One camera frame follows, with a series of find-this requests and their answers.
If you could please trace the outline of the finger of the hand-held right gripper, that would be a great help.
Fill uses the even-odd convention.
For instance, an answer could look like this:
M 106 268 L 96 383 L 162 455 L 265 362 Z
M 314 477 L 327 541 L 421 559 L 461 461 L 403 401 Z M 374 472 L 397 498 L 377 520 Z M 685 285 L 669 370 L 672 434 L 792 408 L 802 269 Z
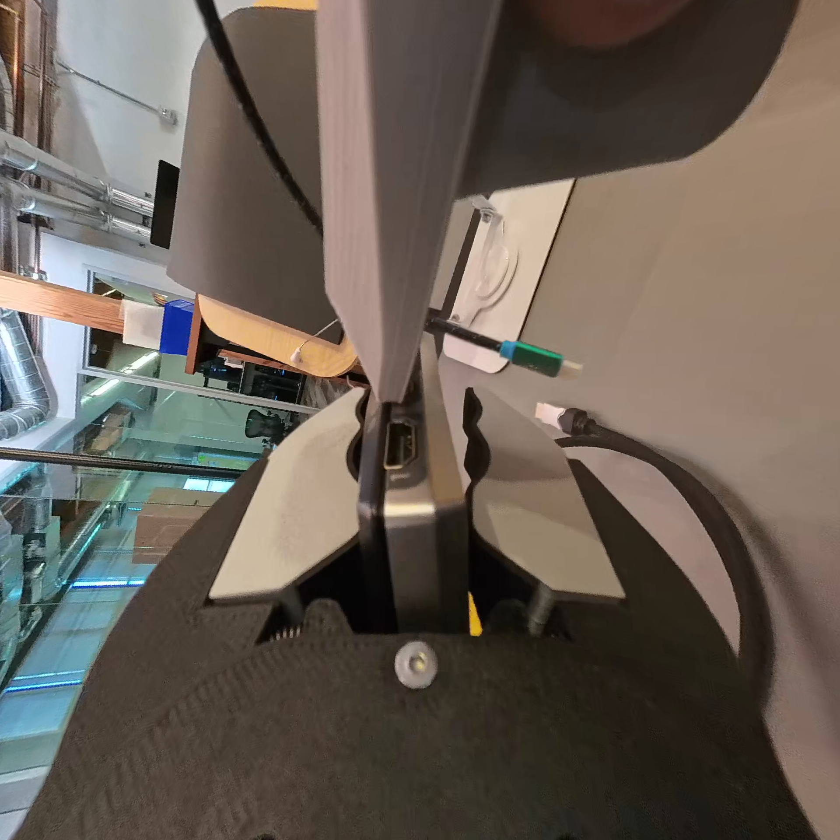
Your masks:
M 325 288 L 380 403 L 412 376 L 501 7 L 318 4 Z

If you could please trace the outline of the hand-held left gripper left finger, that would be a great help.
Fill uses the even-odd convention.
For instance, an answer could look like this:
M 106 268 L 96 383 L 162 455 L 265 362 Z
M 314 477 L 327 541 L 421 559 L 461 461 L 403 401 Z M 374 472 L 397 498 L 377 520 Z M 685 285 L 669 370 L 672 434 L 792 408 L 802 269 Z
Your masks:
M 301 588 L 359 535 L 351 450 L 363 433 L 367 396 L 351 389 L 268 457 L 209 588 L 208 611 L 278 608 L 284 624 L 303 623 L 309 597 Z

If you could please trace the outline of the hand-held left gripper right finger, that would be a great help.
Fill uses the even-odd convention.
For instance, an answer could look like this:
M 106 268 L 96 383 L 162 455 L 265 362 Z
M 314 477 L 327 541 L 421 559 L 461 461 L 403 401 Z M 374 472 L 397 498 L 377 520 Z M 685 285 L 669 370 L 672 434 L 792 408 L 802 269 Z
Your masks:
M 563 602 L 626 594 L 563 450 L 489 391 L 465 390 L 469 590 L 485 627 L 530 636 Z

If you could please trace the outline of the black hdmi switch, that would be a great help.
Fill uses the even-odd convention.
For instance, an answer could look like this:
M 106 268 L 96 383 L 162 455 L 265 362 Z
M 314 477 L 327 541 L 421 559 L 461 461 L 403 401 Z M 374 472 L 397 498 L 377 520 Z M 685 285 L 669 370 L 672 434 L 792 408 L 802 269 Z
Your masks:
M 616 605 L 563 602 L 530 636 L 498 615 L 469 635 L 469 477 L 450 434 L 436 340 L 424 334 L 401 402 L 371 396 L 360 458 L 360 552 L 374 628 L 404 638 L 387 673 L 417 699 L 440 696 L 490 722 L 531 728 L 652 718 L 678 731 L 705 717 L 759 718 L 769 695 L 770 627 L 757 575 L 732 589 L 759 629 L 730 639 L 661 541 L 558 445 L 625 590 Z

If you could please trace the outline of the person's right hand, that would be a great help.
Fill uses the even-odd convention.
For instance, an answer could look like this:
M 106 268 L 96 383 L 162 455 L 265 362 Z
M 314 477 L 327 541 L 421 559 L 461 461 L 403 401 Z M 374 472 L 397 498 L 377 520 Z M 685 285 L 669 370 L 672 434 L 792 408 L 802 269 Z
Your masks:
M 563 46 L 612 49 L 655 32 L 695 1 L 524 1 L 522 5 Z

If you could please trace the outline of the white tablet stand base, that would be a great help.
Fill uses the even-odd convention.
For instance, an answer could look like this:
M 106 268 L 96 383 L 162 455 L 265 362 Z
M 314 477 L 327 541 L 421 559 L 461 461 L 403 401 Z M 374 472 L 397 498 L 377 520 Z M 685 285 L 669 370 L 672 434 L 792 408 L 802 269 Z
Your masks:
M 476 195 L 478 225 L 449 320 L 495 342 L 518 340 L 575 181 Z

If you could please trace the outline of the wood edged black board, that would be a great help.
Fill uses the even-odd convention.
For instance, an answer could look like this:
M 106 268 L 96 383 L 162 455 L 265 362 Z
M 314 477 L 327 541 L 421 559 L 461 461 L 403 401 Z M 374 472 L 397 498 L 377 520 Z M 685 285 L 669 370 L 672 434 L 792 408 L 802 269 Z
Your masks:
M 261 2 L 205 29 L 192 72 L 167 267 L 196 334 L 321 377 L 361 374 L 325 290 L 314 2 Z

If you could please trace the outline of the thin black rod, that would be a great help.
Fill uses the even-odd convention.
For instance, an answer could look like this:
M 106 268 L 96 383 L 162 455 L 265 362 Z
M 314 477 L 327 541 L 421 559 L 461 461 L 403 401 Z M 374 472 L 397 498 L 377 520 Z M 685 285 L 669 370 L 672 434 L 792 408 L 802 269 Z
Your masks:
M 245 473 L 243 469 L 225 467 L 168 463 L 136 458 L 53 453 L 37 449 L 31 450 L 10 447 L 1 447 L 1 460 L 86 469 L 116 469 L 167 476 L 194 476 L 196 478 L 218 480 L 235 480 Z

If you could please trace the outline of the blue box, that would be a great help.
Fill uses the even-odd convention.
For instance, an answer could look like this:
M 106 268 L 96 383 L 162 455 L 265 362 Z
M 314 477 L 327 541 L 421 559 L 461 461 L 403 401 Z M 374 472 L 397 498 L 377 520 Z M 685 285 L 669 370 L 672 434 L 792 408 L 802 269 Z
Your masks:
M 164 304 L 159 348 L 162 354 L 188 355 L 194 311 L 193 301 L 177 299 Z

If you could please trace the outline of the shiny silver pipes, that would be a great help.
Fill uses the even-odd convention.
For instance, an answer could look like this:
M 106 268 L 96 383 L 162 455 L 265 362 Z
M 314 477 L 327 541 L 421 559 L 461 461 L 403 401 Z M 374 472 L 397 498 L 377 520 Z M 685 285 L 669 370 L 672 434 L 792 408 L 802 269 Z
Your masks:
M 2 198 L 17 213 L 151 243 L 150 198 L 120 190 L 6 131 L 1 165 Z

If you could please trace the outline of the black wall panel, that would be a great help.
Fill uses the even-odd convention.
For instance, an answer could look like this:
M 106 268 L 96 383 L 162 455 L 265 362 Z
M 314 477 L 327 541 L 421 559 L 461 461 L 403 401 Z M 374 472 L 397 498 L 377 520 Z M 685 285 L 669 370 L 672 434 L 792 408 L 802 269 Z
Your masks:
M 151 216 L 150 243 L 167 250 L 172 243 L 180 172 L 178 166 L 159 160 L 153 200 L 154 209 Z

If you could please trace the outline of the grey spiral duct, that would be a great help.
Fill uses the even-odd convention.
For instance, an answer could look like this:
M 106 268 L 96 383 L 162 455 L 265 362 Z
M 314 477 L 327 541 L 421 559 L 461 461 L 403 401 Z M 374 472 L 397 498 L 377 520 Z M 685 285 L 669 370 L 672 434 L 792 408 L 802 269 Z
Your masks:
M 46 422 L 50 414 L 47 386 L 19 313 L 2 309 L 2 393 L 8 405 L 1 412 L 1 440 L 24 434 Z

